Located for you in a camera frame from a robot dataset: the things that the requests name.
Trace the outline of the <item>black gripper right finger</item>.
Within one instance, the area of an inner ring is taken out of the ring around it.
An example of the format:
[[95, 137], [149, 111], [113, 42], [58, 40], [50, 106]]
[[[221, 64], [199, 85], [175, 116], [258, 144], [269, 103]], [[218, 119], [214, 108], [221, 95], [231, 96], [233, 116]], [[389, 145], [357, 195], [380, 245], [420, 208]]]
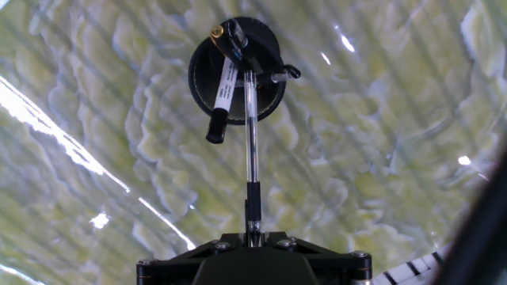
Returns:
[[280, 284], [372, 283], [370, 253], [337, 253], [285, 232], [263, 234], [262, 245], [274, 254], [265, 263], [270, 276], [281, 278]]

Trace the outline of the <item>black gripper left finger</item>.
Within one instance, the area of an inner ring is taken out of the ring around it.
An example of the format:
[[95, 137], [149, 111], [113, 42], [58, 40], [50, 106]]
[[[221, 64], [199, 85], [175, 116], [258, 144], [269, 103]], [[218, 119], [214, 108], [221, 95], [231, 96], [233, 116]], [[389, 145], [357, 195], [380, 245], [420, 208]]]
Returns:
[[204, 243], [170, 260], [139, 260], [136, 264], [136, 284], [175, 284], [178, 279], [191, 283], [203, 262], [220, 253], [242, 248], [245, 237], [244, 233], [223, 234], [220, 239]]

